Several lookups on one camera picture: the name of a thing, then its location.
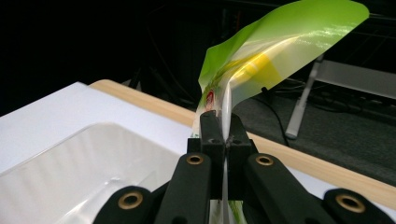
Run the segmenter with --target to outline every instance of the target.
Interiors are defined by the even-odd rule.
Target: dark background
[[[0,2],[0,116],[76,81],[141,81],[143,91],[194,107],[207,48],[290,1]],[[329,59],[396,73],[394,1],[362,1],[371,18]],[[296,73],[306,77],[310,64]]]

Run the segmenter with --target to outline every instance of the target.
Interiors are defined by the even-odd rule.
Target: transparent plastic
[[[0,175],[0,222],[92,223],[118,189],[170,180],[178,158],[117,124],[92,125]]]

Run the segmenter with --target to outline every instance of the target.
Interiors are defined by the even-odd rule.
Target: crinkled plastic film
[[[227,86],[232,107],[263,87],[269,90],[315,60],[368,16],[368,9],[353,1],[297,1],[278,7],[208,49],[199,77],[203,97],[193,136],[199,136],[202,113],[221,111]]]

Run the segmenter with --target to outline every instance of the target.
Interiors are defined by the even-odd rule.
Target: white surface
[[[231,114],[233,113],[233,98],[231,94],[230,84],[227,84],[225,88],[222,106],[221,106],[221,131],[224,142],[227,141],[228,135],[230,135],[231,127]]]
[[[118,189],[166,183],[178,158],[119,125],[92,125],[0,175],[1,223],[90,224]]]
[[[75,83],[0,118],[0,173],[100,122],[119,124],[179,155],[186,153],[191,136],[191,127]],[[334,188],[310,175],[292,173],[319,198]],[[396,211],[379,206],[396,220]]]

